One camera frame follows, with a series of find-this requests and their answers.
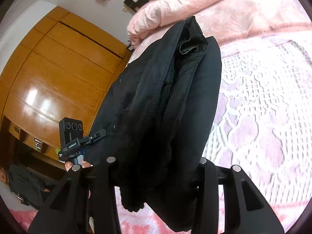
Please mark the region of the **pink quilt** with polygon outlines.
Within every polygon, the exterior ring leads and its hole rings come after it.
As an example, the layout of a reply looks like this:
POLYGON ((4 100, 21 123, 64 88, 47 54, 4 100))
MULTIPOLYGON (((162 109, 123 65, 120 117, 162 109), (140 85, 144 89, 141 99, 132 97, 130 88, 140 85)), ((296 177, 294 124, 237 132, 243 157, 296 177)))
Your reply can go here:
POLYGON ((150 0, 131 18, 128 36, 134 48, 172 24, 195 16, 205 36, 220 43, 253 35, 311 29, 298 0, 150 0))

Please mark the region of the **orange wooden wardrobe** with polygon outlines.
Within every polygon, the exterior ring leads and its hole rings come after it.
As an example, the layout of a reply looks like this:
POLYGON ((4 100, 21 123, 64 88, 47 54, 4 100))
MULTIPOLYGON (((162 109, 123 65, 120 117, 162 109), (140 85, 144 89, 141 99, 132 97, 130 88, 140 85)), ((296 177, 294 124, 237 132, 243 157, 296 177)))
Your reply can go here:
POLYGON ((78 119, 87 134, 130 56, 124 43, 66 9, 45 14, 1 74, 1 165, 12 163, 20 142, 36 160, 63 168, 59 121, 78 119))

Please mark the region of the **pink white patterned bedspread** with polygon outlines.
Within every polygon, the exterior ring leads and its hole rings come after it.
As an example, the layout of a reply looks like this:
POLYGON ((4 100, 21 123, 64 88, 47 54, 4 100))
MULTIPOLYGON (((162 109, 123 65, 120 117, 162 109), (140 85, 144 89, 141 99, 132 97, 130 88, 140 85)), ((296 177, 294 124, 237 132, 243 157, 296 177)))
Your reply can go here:
MULTIPOLYGON (((311 30, 266 34, 219 48, 221 84, 201 158, 223 168, 239 165, 284 233, 311 233, 311 30)), ((157 233, 157 220, 170 229, 147 204, 138 211, 124 208, 115 168, 121 233, 126 225, 137 233, 157 233)), ((218 197, 217 233, 225 233, 222 185, 218 197)))

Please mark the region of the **black pants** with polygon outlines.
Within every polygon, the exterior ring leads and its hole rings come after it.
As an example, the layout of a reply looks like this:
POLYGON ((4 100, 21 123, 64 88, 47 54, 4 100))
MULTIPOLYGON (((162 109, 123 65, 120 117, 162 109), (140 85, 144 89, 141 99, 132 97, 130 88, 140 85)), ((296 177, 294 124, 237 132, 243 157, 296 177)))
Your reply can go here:
POLYGON ((91 133, 107 135, 89 146, 86 162, 116 158, 122 205, 145 204, 173 231, 192 226, 196 170, 217 108, 222 61, 214 37, 194 16, 175 23, 113 82, 91 133))

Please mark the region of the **dark clothes on floor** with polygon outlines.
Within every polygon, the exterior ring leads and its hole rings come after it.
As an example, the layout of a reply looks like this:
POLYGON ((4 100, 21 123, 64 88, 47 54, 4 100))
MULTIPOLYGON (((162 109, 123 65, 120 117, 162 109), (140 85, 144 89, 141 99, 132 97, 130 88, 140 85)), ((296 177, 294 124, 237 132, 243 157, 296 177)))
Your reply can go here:
POLYGON ((55 184, 42 179, 23 165, 11 164, 8 171, 1 167, 1 182, 6 184, 19 201, 39 210, 55 188, 55 184))

